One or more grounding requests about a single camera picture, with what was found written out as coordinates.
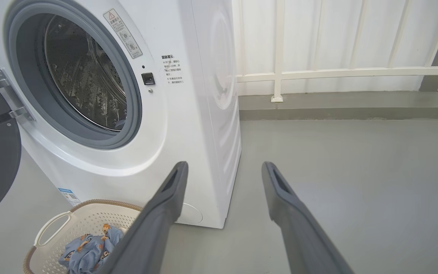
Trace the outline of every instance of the metal railing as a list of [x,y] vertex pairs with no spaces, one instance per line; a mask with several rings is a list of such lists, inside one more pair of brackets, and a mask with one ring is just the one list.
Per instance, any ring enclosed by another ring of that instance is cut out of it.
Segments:
[[[283,102],[281,95],[281,81],[293,80],[293,79],[307,79],[307,78],[336,78],[336,77],[357,77],[357,76],[410,76],[410,75],[438,75],[438,66],[432,66],[432,62],[436,56],[438,50],[438,39],[434,41],[429,57],[424,66],[411,66],[411,67],[393,67],[393,61],[397,55],[398,48],[400,47],[400,40],[405,30],[407,21],[407,14],[410,11],[413,0],[405,0],[403,6],[403,12],[401,13],[400,21],[398,23],[398,29],[395,35],[390,56],[386,67],[375,68],[355,68],[354,64],[359,49],[360,33],[363,30],[365,24],[366,6],[368,0],[362,0],[361,9],[358,19],[358,26],[356,30],[356,36],[354,39],[354,45],[351,52],[351,60],[349,62],[349,68],[345,69],[317,69],[319,46],[322,38],[322,24],[324,17],[324,0],[320,0],[320,14],[318,17],[317,27],[317,39],[314,44],[313,63],[310,70],[303,71],[283,71],[283,42],[284,42],[284,26],[285,26],[285,0],[276,0],[276,37],[275,37],[275,72],[274,73],[256,73],[256,74],[243,74],[238,75],[238,83],[243,82],[255,82],[255,81],[271,81],[275,82],[273,96],[271,102]],[[239,0],[239,21],[241,38],[243,35],[243,11],[242,0]],[[240,46],[244,48],[244,41],[240,42]],[[241,54],[240,62],[245,64],[244,50]]]

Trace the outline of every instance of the white wall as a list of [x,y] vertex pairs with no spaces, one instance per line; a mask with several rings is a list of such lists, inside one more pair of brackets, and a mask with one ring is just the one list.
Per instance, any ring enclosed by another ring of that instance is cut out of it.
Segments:
[[[320,0],[285,0],[283,71],[348,68],[361,3],[361,0],[324,0],[321,36],[317,40]],[[365,22],[353,65],[355,68],[386,67],[404,1],[367,0],[365,4]],[[274,71],[275,9],[275,0],[233,0],[238,74]],[[407,14],[393,65],[424,66],[438,40],[438,0],[413,0]],[[317,41],[318,58],[314,62]],[[418,90],[422,78],[283,80],[281,93]],[[237,87],[240,95],[273,94],[273,81],[238,83]]]

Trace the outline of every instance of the white laundry basket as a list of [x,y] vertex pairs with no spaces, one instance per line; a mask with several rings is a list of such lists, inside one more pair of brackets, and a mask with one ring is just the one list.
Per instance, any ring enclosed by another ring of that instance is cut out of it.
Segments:
[[[90,200],[50,219],[38,232],[35,244],[26,255],[23,271],[26,274],[67,274],[66,267],[59,264],[64,247],[84,234],[102,234],[104,224],[129,228],[142,208],[132,204]],[[40,243],[45,230],[56,220],[66,222],[46,242]]]

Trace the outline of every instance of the cartoon print fabric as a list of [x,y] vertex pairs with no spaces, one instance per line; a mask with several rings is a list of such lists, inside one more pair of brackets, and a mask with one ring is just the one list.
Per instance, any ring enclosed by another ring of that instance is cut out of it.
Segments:
[[65,246],[59,263],[69,274],[93,274],[106,262],[108,255],[123,238],[123,232],[111,225],[102,227],[102,236],[84,234]]

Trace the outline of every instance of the white washing machine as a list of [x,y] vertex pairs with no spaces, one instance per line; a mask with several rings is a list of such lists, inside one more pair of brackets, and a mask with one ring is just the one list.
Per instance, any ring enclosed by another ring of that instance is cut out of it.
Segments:
[[144,206],[187,161],[179,222],[224,226],[241,153],[233,45],[229,0],[0,0],[1,93],[74,205]]

